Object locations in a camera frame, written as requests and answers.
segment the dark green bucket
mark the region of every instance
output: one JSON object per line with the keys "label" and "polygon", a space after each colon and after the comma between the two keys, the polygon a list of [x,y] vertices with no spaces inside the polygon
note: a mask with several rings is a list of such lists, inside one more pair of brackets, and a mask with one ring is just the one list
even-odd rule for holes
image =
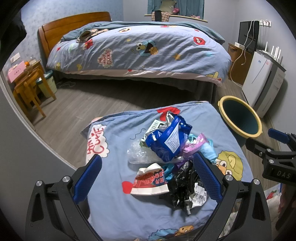
{"label": "dark green bucket", "polygon": [[220,114],[240,147],[247,138],[256,138],[262,133],[259,116],[246,102],[234,96],[224,96],[218,102]]}

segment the power strip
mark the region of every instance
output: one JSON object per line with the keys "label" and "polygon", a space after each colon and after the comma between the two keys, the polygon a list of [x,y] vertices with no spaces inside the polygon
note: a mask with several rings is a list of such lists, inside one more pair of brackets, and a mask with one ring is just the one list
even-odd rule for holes
{"label": "power strip", "polygon": [[245,46],[244,46],[244,45],[239,44],[239,43],[237,43],[237,42],[235,42],[234,46],[235,46],[235,47],[238,47],[238,48],[240,48],[240,49],[242,49],[242,50],[245,49]]}
{"label": "power strip", "polygon": [[259,25],[260,26],[271,27],[271,21],[269,21],[267,19],[261,19],[261,20],[259,20]]}

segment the wooden stool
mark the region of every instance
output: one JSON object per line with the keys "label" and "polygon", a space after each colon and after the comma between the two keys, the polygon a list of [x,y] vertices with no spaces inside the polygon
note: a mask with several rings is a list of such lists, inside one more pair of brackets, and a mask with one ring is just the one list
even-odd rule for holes
{"label": "wooden stool", "polygon": [[35,90],[33,89],[33,86],[35,85],[35,82],[38,78],[42,79],[42,82],[46,87],[47,91],[52,96],[52,98],[56,100],[57,98],[55,94],[50,89],[46,79],[44,78],[43,72],[39,68],[29,70],[27,72],[27,75],[16,85],[15,91],[16,93],[19,93],[21,95],[28,108],[32,108],[30,102],[33,101],[33,103],[36,105],[37,109],[40,111],[43,117],[46,117],[45,113],[40,107],[41,101],[39,100]]}

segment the trash pile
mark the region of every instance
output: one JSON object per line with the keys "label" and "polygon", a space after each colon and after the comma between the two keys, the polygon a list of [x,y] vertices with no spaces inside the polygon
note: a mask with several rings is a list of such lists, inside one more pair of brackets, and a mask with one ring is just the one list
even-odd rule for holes
{"label": "trash pile", "polygon": [[159,195],[188,215],[206,202],[207,191],[193,166],[193,154],[200,151],[214,165],[218,156],[213,141],[203,133],[190,133],[191,129],[180,115],[168,112],[166,122],[155,120],[143,138],[132,143],[128,161],[150,164],[139,169],[132,195]]}

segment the window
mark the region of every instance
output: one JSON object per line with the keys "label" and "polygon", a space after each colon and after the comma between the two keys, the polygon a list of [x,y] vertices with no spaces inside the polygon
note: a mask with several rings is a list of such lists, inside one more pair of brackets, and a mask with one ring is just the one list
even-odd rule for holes
{"label": "window", "polygon": [[165,12],[172,12],[172,6],[179,9],[178,13],[174,15],[180,16],[199,16],[203,19],[204,14],[204,0],[148,0],[148,14],[153,11],[161,10]]}

